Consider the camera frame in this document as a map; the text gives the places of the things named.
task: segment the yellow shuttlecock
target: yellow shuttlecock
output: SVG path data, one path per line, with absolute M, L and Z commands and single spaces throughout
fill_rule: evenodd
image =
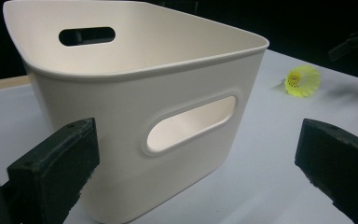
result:
M 289 94 L 296 97 L 307 97 L 318 90 L 321 74 L 310 65 L 295 67 L 286 77 L 284 86 Z

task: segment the dark background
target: dark background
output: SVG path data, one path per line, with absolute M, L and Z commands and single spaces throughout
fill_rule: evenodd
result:
M 0 79 L 25 75 L 0 0 Z M 358 31 L 358 0 L 146 1 L 266 37 L 269 49 L 358 77 L 358 52 L 330 62 L 327 52 Z

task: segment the bin handle hole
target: bin handle hole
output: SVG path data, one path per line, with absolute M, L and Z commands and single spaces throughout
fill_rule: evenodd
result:
M 147 136 L 148 151 L 159 154 L 190 138 L 223 125 L 231 118 L 237 98 L 202 105 L 160 121 Z
M 67 29 L 59 34 L 60 42 L 67 47 L 108 43 L 115 37 L 115 30 L 111 27 Z

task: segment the table surface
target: table surface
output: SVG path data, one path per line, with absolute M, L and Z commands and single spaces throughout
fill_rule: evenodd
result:
M 320 89 L 296 98 L 283 80 L 302 64 L 267 50 L 227 160 L 132 223 L 352 223 L 295 166 L 295 154 L 305 118 L 358 136 L 358 78 L 315 65 Z M 14 160 L 49 135 L 29 84 L 0 89 L 0 183 Z M 64 223 L 97 222 L 77 203 Z

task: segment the plastic storage bin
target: plastic storage bin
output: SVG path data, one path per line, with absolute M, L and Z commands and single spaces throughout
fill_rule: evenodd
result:
M 140 2 L 10 1 L 15 43 L 52 127 L 96 118 L 89 214 L 130 221 L 227 157 L 269 42 Z

